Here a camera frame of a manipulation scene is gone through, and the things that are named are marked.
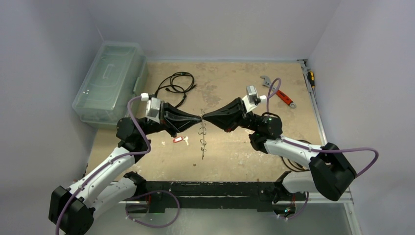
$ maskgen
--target stained surface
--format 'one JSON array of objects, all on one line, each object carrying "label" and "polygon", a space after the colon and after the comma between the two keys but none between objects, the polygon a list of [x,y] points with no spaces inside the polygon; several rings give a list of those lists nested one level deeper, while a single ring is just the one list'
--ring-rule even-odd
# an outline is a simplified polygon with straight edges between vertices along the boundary
[{"label": "stained surface", "polygon": [[[194,75],[196,88],[187,94],[181,110],[199,115],[200,109],[211,112],[246,94],[246,86],[254,85],[260,95],[268,92],[262,86],[260,76],[282,79],[281,90],[296,104],[288,107],[277,96],[270,100],[270,112],[278,114],[283,123],[283,134],[297,140],[321,144],[314,110],[307,93],[301,67],[297,63],[231,63],[231,62],[151,62],[144,92],[154,93],[160,82],[178,71]],[[187,87],[190,78],[177,78],[175,84]],[[158,98],[176,105],[181,94],[160,91]],[[137,117],[144,116],[145,103],[140,104]],[[262,104],[254,112],[265,112]],[[225,133],[207,122],[205,135],[206,152],[202,160],[200,138],[201,125],[195,125],[178,136],[188,136],[184,141],[173,143],[166,132],[148,136],[152,151],[128,171],[136,171],[147,180],[173,181],[274,181],[287,168],[278,156],[264,154],[252,149],[249,130],[237,128]],[[99,130],[94,141],[87,172],[90,172],[116,147],[119,140],[115,131]]]}]

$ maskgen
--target white wall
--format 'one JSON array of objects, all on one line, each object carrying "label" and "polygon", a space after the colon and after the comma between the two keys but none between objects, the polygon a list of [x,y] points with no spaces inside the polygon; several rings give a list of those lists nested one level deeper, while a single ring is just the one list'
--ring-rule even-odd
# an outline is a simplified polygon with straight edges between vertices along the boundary
[{"label": "white wall", "polygon": [[91,150],[71,104],[101,43],[81,0],[1,1],[0,234],[52,234],[50,195]]},{"label": "white wall", "polygon": [[308,58],[340,0],[88,0],[105,40],[150,59]]},{"label": "white wall", "polygon": [[366,235],[415,231],[414,25],[413,0],[343,0],[309,59],[329,141],[380,152],[351,185]]}]

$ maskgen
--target plastic storage container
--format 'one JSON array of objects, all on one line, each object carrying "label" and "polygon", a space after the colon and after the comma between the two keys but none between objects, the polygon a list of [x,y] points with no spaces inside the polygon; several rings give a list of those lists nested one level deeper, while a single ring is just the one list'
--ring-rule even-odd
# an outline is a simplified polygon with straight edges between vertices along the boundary
[{"label": "plastic storage container", "polygon": [[[104,42],[72,104],[81,121],[115,129],[128,116],[127,103],[141,94],[147,80],[146,58],[138,44]],[[137,112],[139,102],[133,103]]]}]

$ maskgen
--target purple cable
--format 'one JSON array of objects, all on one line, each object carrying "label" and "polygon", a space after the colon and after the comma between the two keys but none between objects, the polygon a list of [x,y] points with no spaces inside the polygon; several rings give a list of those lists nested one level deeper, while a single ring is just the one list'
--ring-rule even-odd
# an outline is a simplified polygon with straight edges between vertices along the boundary
[{"label": "purple cable", "polygon": [[142,195],[140,195],[140,196],[135,196],[135,197],[129,198],[128,200],[135,200],[135,199],[139,199],[139,198],[141,198],[141,197],[144,197],[144,196],[147,196],[147,195],[150,195],[150,194],[156,193],[156,192],[165,192],[165,193],[169,194],[170,196],[172,196],[172,197],[174,198],[174,200],[176,201],[176,204],[177,204],[177,213],[176,213],[176,216],[173,218],[173,220],[172,220],[172,221],[170,221],[170,222],[168,222],[167,224],[164,224],[164,225],[152,225],[152,224],[147,224],[147,223],[144,223],[144,222],[141,222],[141,221],[138,221],[138,220],[135,220],[134,218],[132,218],[132,217],[128,214],[127,207],[126,207],[126,208],[125,208],[125,214],[127,215],[127,218],[129,218],[129,219],[130,219],[130,220],[132,220],[133,222],[136,222],[136,223],[138,223],[138,224],[141,224],[141,225],[144,225],[144,226],[147,226],[147,227],[153,228],[153,229],[161,229],[161,228],[165,228],[165,227],[170,226],[171,224],[173,224],[173,223],[176,221],[176,219],[179,217],[179,213],[180,213],[180,203],[179,203],[179,200],[177,199],[177,197],[176,197],[175,195],[173,195],[172,193],[170,193],[169,191],[166,191],[166,190],[155,190],[155,191],[152,191],[152,192],[148,192],[148,193],[142,194]]},{"label": "purple cable", "polygon": [[[151,145],[150,142],[148,141],[147,137],[145,136],[142,128],[139,126],[137,120],[134,118],[134,114],[133,111],[131,111],[131,104],[137,100],[137,99],[141,99],[141,95],[140,96],[136,96],[132,99],[130,99],[130,101],[128,101],[127,104],[127,110],[128,110],[128,114],[130,115],[131,119],[133,120],[134,125],[136,126],[136,128],[138,129],[138,132],[140,132],[141,136],[143,137],[145,143],[147,144],[147,150],[145,151],[141,151],[141,152],[131,152],[131,153],[124,153],[121,155],[118,155],[116,157],[113,158],[112,162],[125,157],[125,156],[130,156],[130,155],[143,155],[143,154],[147,154],[151,151]],[[91,174],[90,177],[88,177],[88,179],[85,179],[84,183],[81,184],[81,188],[78,188],[73,194],[72,196],[69,198],[69,200],[66,202],[66,204],[64,205],[64,207],[62,208],[61,213],[59,214],[58,220],[56,221],[56,228],[55,228],[55,234],[59,235],[59,228],[62,222],[62,218],[64,213],[66,212],[66,210],[69,207],[69,204],[72,202],[72,200],[78,195],[78,193],[81,191],[81,189],[83,190],[85,188],[85,186],[89,183],[89,181],[91,181],[91,179],[93,179],[97,174],[99,174],[103,169],[105,169],[108,165],[110,165],[109,162],[106,162],[104,165],[102,165],[100,168],[98,168],[94,173]]]},{"label": "purple cable", "polygon": [[[276,81],[278,81],[278,85],[277,85],[277,87],[276,87],[275,91],[271,94],[272,87],[274,86],[274,83],[275,83]],[[272,96],[274,96],[274,95],[278,92],[278,90],[279,90],[280,86],[281,86],[281,78],[277,77],[277,78],[276,78],[276,79],[275,79],[275,80],[271,83],[271,85],[270,85],[270,89],[268,90],[268,95],[267,95],[267,113],[269,113],[269,111],[270,111],[270,99],[271,99],[271,97],[272,97]]]},{"label": "purple cable", "polygon": [[296,212],[293,216],[291,216],[289,218],[288,217],[284,217],[284,218],[278,217],[278,219],[291,220],[291,219],[294,219],[295,217],[299,216],[304,211],[304,208],[305,208],[305,206],[307,206],[307,203],[308,203],[308,199],[309,199],[310,194],[308,192],[305,192],[305,194],[306,194],[306,197],[305,197],[304,205],[301,207],[301,209],[298,212]]},{"label": "purple cable", "polygon": [[[303,149],[307,149],[307,146],[301,145],[299,143],[294,143],[288,140],[283,139],[282,141],[284,141],[285,143],[289,143],[291,145],[303,148]],[[317,153],[349,153],[349,152],[359,152],[359,151],[372,151],[375,153],[375,157],[373,158],[373,160],[365,167],[363,168],[363,170],[361,170],[359,173],[357,173],[356,178],[361,176],[363,173],[365,173],[369,168],[372,167],[372,165],[377,161],[377,159],[379,158],[379,152],[374,149],[374,148],[370,148],[370,147],[361,147],[361,148],[349,148],[349,149],[338,149],[338,150],[324,150],[324,149],[310,149],[311,152],[317,152]]]}]

